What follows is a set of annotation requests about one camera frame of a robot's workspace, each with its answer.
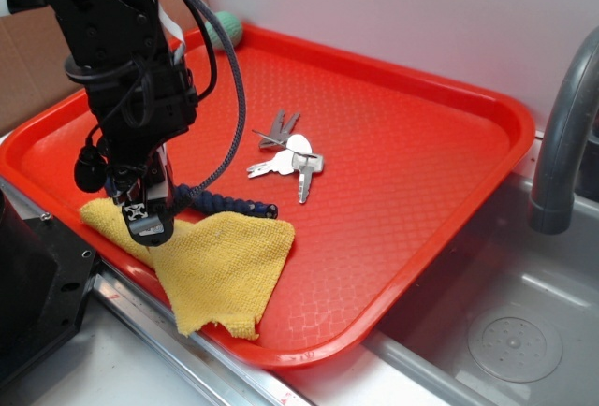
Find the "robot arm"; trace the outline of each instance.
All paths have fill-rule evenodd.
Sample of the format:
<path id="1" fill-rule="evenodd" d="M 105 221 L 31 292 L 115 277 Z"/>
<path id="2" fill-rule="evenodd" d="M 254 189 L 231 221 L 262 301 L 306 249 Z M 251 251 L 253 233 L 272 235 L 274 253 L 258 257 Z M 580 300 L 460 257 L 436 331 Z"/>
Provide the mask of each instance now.
<path id="1" fill-rule="evenodd" d="M 199 98 L 184 57 L 167 43 L 157 0 L 41 1 L 31 7 L 54 10 L 71 51 L 66 74 L 83 85 L 97 118 L 75 164 L 76 184 L 106 189 L 136 242 L 166 242 L 181 207 L 165 143 L 195 121 Z"/>

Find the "cardboard box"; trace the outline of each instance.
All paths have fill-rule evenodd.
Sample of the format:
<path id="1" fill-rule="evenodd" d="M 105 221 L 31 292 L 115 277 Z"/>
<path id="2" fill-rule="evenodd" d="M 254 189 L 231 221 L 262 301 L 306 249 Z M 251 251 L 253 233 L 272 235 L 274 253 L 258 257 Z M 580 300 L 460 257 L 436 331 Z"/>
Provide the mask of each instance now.
<path id="1" fill-rule="evenodd" d="M 195 26 L 181 0 L 160 0 L 183 30 Z M 0 18 L 0 136 L 81 87 L 66 78 L 69 51 L 49 7 Z"/>

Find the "yellow towel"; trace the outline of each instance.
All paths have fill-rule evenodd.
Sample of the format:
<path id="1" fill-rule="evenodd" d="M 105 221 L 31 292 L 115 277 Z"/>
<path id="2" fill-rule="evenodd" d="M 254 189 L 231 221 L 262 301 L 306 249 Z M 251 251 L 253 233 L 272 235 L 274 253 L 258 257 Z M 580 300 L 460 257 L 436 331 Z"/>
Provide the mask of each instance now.
<path id="1" fill-rule="evenodd" d="M 81 219 L 156 271 L 179 332 L 189 336 L 209 322 L 233 337 L 257 339 L 255 324 L 269 302 L 295 237 L 292 224 L 221 212 L 196 224 L 175 221 L 159 247 L 129 236 L 110 199 L 93 200 Z"/>

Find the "green ball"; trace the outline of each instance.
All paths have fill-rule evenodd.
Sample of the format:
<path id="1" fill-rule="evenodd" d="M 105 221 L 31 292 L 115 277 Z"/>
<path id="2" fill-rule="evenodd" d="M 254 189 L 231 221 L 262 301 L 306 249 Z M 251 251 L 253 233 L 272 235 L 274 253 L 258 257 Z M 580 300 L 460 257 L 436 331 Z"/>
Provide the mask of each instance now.
<path id="1" fill-rule="evenodd" d="M 233 43 L 233 46 L 240 44 L 241 37 L 243 36 L 243 27 L 241 26 L 240 20 L 228 11 L 217 12 L 216 18 L 218 18 L 218 21 L 225 29 L 226 34 L 231 40 L 231 43 Z M 206 22 L 206 30 L 208 31 L 208 36 L 210 37 L 212 46 L 216 50 L 222 51 L 223 43 L 221 42 L 221 38 L 219 38 L 216 32 L 214 32 L 214 28 L 209 22 Z"/>

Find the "screw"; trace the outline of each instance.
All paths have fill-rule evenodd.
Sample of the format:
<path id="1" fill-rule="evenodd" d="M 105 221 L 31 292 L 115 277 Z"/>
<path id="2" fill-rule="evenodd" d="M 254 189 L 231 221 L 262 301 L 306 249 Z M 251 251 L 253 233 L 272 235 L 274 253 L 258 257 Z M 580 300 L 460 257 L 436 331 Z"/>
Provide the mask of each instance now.
<path id="1" fill-rule="evenodd" d="M 97 36 L 97 29 L 93 26 L 89 26 L 86 30 L 85 30 L 85 34 L 89 37 L 89 38 L 95 38 Z"/>

